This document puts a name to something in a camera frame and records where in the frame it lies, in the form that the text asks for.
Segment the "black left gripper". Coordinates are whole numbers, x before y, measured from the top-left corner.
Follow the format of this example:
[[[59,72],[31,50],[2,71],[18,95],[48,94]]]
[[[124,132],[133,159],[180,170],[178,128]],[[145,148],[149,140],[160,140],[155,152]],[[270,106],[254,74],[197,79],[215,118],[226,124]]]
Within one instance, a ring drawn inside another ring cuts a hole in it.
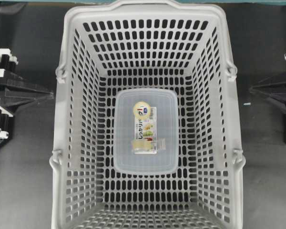
[[[0,49],[0,148],[12,139],[20,109],[54,98],[51,90],[16,74],[18,63],[10,49]]]

